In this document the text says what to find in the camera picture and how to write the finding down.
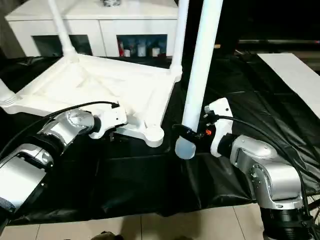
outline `black tablecloth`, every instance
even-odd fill
[[[6,60],[0,63],[0,78],[17,92],[56,61],[43,57]],[[130,61],[170,66],[165,59]],[[253,202],[244,176],[228,159],[198,152],[191,160],[180,160],[174,154],[171,127],[182,120],[191,63],[190,59],[183,61],[184,74],[168,104],[160,147],[150,148],[140,139],[122,135],[115,135],[113,141],[107,136],[100,140],[79,136],[63,157],[55,159],[43,194],[11,224],[86,221],[151,212],[169,216]],[[308,194],[320,193],[320,120],[258,56],[213,58],[204,104],[221,97],[227,97],[235,117],[264,129],[286,147],[303,169]],[[9,115],[1,110],[0,119],[1,147],[39,117]],[[237,123],[233,131],[266,141]]]

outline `glass cabinet door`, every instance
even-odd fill
[[[27,57],[62,55],[53,20],[10,21],[9,24]],[[78,53],[106,56],[98,20],[65,20],[64,24]]]
[[[108,57],[172,56],[174,53],[175,19],[101,20],[100,25]]]
[[[69,35],[72,45],[79,54],[93,55],[88,35]],[[62,45],[58,35],[32,36],[41,56],[62,56]]]

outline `black cable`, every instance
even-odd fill
[[[320,199],[317,199],[308,205],[308,208],[310,211],[312,211],[313,209],[319,208],[319,207],[320,207]]]
[[[320,214],[320,208],[318,209],[318,211],[316,211],[316,214],[314,215],[314,223],[316,223],[317,217],[319,216],[319,214]]]
[[[69,110],[73,110],[73,109],[78,109],[81,107],[85,107],[85,106],[89,106],[89,105],[94,105],[94,104],[109,104],[111,105],[112,108],[117,108],[119,107],[118,103],[115,102],[110,102],[110,101],[92,101],[92,102],[87,102],[87,103],[83,103],[83,104],[79,104],[79,105],[75,105],[75,106],[70,106],[64,109],[61,109],[59,111],[55,111],[53,113],[50,113],[46,116],[43,116],[41,119],[33,122],[32,124],[28,125],[27,127],[25,127],[24,129],[22,129],[20,132],[18,132],[15,136],[13,136],[11,138],[11,140],[3,147],[3,149],[0,151],[0,160],[3,158],[4,153],[7,151],[7,149],[13,144],[13,142],[18,139],[23,133],[25,133],[27,130],[29,130],[30,128],[32,128],[33,126],[35,126],[36,124],[39,124],[45,120],[49,120],[51,118],[54,118],[56,116],[58,116],[59,114],[62,114],[66,111]]]
[[[263,136],[265,136],[270,142],[272,142],[272,146],[275,149],[278,149],[282,152],[282,154],[287,158],[287,160],[291,163],[291,165],[295,168],[296,172],[299,175],[300,181],[301,181],[301,194],[302,194],[302,201],[303,201],[303,208],[305,210],[305,213],[308,217],[311,216],[309,208],[308,208],[308,199],[307,199],[307,191],[306,191],[306,186],[302,177],[302,174],[298,168],[298,165],[296,163],[296,161],[294,159],[292,159],[289,154],[286,152],[286,150],[284,149],[284,147],[282,147],[277,141],[275,141],[268,133],[266,133],[265,131],[263,131],[262,129],[260,129],[259,127],[248,123],[246,121],[242,121],[240,119],[237,119],[235,117],[231,117],[231,116],[221,116],[221,115],[215,115],[214,113],[209,113],[210,116],[214,119],[214,121],[217,121],[219,119],[226,119],[226,120],[232,120],[235,121],[237,123],[246,125],[254,130],[256,130],[257,132],[259,132],[260,134],[262,134]],[[316,230],[311,227],[312,230],[312,234],[314,235],[315,240],[319,240],[318,234],[316,233]]]

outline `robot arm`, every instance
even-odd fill
[[[15,214],[22,205],[32,203],[39,196],[55,158],[61,156],[78,135],[99,139],[106,131],[126,123],[126,112],[120,106],[100,115],[81,109],[69,110],[48,122],[0,161],[1,213],[6,217]]]
[[[226,98],[204,108],[206,119],[212,115],[232,117]],[[312,218],[306,217],[301,181],[294,167],[278,155],[270,144],[245,135],[232,134],[233,121],[219,119],[195,133],[175,125],[178,134],[215,157],[224,156],[246,177],[252,196],[257,200],[264,225],[265,240],[311,240]]]

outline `white pole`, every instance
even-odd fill
[[[174,52],[170,71],[179,76],[176,82],[181,80],[182,75],[182,56],[184,52],[186,26],[188,18],[189,0],[179,0],[178,20],[175,31]]]
[[[65,27],[64,21],[62,20],[61,14],[59,12],[57,3],[55,0],[48,0],[51,13],[53,15],[53,21],[56,26],[56,30],[59,34],[59,39],[62,45],[63,55],[76,54],[76,50],[70,41],[67,29]]]
[[[188,92],[184,106],[182,124],[198,130],[212,55],[218,31],[223,0],[204,0],[194,51]],[[182,137],[176,141],[175,153],[181,159],[191,159],[196,146]]]
[[[0,79],[0,106],[5,107],[12,105],[17,99],[16,94]]]

